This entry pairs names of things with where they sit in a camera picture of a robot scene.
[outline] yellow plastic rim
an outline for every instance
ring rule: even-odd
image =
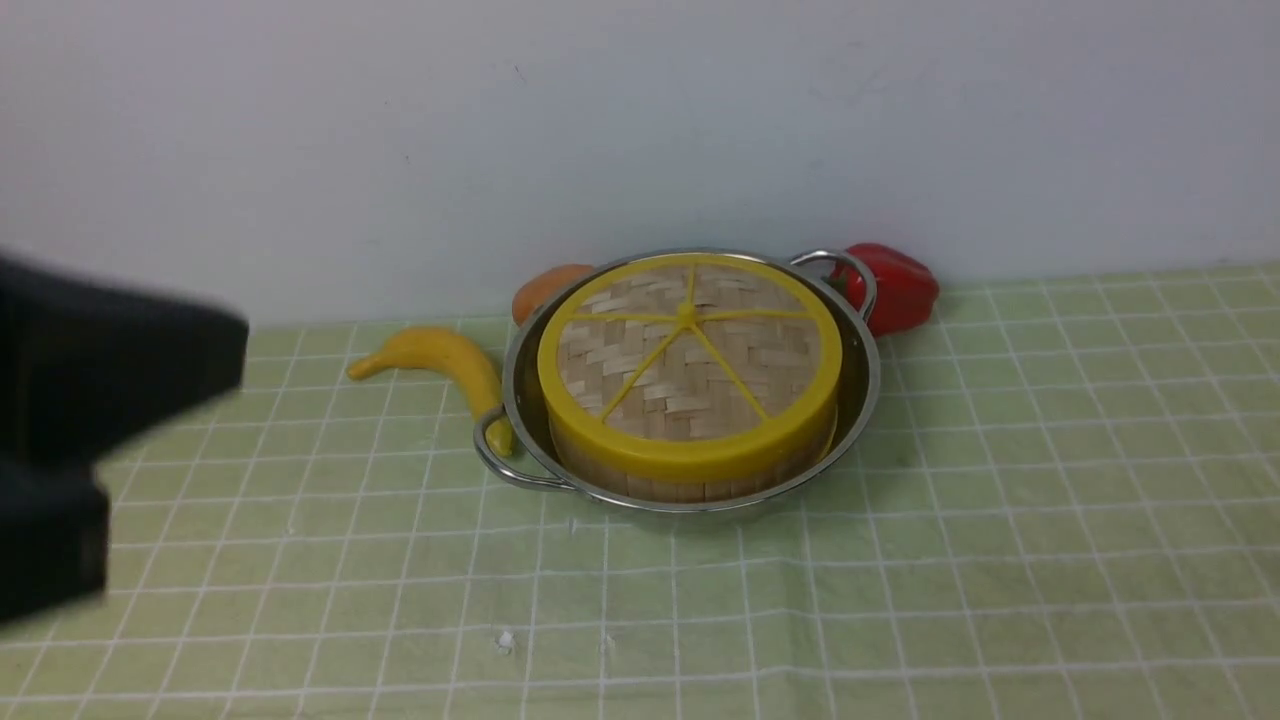
[[[695,273],[696,265],[718,265],[768,279],[790,292],[804,310],[801,313],[781,313],[763,309],[758,311],[737,310],[698,316],[690,297],[682,304],[677,315],[669,316],[627,313],[580,315],[577,313],[582,302],[589,297],[623,278],[658,268],[690,265],[695,266]],[[694,283],[692,278],[690,279],[691,292]],[[728,319],[730,316],[806,316],[814,322],[818,329],[822,354],[818,369],[809,387],[805,388],[790,407],[778,415],[768,416],[764,414],[758,401],[746,391],[733,369],[721,357],[719,351],[698,329],[699,322]],[[667,322],[676,325],[676,329],[667,337],[667,341],[650,354],[640,368],[628,375],[622,391],[617,397],[611,398],[611,402],[599,416],[588,413],[573,400],[559,374],[558,351],[561,337],[568,323],[582,319],[641,319]],[[607,425],[604,418],[608,416],[621,397],[630,391],[635,379],[657,357],[660,357],[667,346],[684,332],[692,332],[703,341],[703,346],[708,348],[712,357],[724,368],[730,378],[739,386],[740,392],[744,392],[748,402],[760,414],[760,424],[744,433],[689,442],[639,438]],[[687,254],[637,260],[602,274],[568,296],[552,315],[550,320],[548,320],[543,337],[539,341],[538,378],[543,387],[550,421],[563,438],[562,442],[572,443],[573,447],[596,461],[639,478],[668,483],[699,484],[740,479],[758,474],[763,469],[777,466],[787,457],[799,452],[810,442],[814,433],[829,434],[832,423],[831,410],[836,402],[836,387],[840,379],[842,360],[840,328],[836,325],[836,320],[831,316],[827,306],[804,283],[774,268],[751,260],[716,254]]]

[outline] bell pepper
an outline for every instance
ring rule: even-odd
[[[863,242],[846,250],[876,275],[877,300],[867,323],[873,337],[909,331],[924,324],[938,299],[938,281],[918,260],[877,242]],[[867,283],[849,265],[836,265],[827,282],[854,307],[861,307]]]

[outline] metal pot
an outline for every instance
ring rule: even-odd
[[[753,263],[762,263],[805,283],[827,305],[836,319],[841,341],[844,342],[835,439],[832,441],[831,451],[818,464],[790,480],[745,497],[716,502],[657,502],[616,495],[594,486],[590,478],[575,475],[559,464],[556,446],[552,443],[547,405],[543,401],[543,391],[538,380],[538,345],[547,322],[564,299],[572,295],[579,287],[603,273],[641,259],[690,252],[716,252]],[[867,286],[867,299],[861,309],[855,310],[831,286],[797,270],[797,268],[805,264],[823,260],[849,265],[861,275]],[[787,263],[745,252],[716,249],[671,250],[636,255],[600,266],[590,275],[563,288],[556,297],[547,301],[529,318],[520,332],[516,333],[516,338],[507,351],[502,372],[503,402],[485,414],[476,424],[474,433],[476,452],[480,454],[480,460],[485,466],[493,470],[499,478],[521,488],[576,492],[611,507],[645,511],[644,515],[741,518],[744,511],[760,509],[760,503],[764,501],[794,491],[829,468],[852,447],[858,436],[867,425],[872,409],[876,405],[877,395],[879,393],[881,375],[879,352],[876,348],[876,342],[872,340],[870,331],[867,328],[867,319],[876,305],[876,278],[870,269],[856,258],[838,250],[812,250],[792,258]],[[545,468],[550,475],[539,477],[520,471],[507,465],[489,447],[484,433],[489,425],[504,416],[511,420],[516,430],[516,437],[529,451],[529,455]]]

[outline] yellow banana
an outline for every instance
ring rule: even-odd
[[[362,380],[393,368],[433,370],[448,375],[467,398],[476,420],[502,404],[502,380],[489,356],[471,338],[449,328],[412,327],[387,338],[383,347],[347,368],[347,377]],[[507,457],[515,446],[515,432],[506,418],[485,430],[489,447]]]

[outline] bamboo basket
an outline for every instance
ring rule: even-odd
[[[831,445],[841,372],[831,311],[800,281],[719,254],[614,268],[566,299],[538,347],[561,462],[614,493],[742,497]]]

